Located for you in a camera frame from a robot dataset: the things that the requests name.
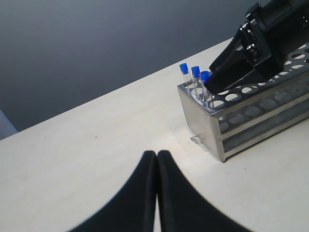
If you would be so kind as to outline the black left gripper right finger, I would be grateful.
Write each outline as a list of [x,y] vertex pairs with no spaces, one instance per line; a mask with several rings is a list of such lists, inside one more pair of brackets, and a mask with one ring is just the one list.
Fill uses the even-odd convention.
[[161,231],[249,231],[209,203],[186,179],[169,151],[159,151],[157,162]]

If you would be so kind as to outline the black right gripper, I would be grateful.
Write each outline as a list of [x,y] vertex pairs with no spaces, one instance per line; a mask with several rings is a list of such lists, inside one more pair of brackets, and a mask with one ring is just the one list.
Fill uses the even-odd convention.
[[245,16],[253,42],[248,44],[248,34],[237,31],[210,65],[205,87],[211,93],[268,81],[283,70],[288,54],[309,40],[307,0],[256,3]]

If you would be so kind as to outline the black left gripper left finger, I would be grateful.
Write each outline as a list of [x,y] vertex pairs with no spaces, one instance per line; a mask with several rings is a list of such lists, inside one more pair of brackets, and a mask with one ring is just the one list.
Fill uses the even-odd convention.
[[157,194],[157,156],[145,151],[117,194],[72,232],[152,232]]

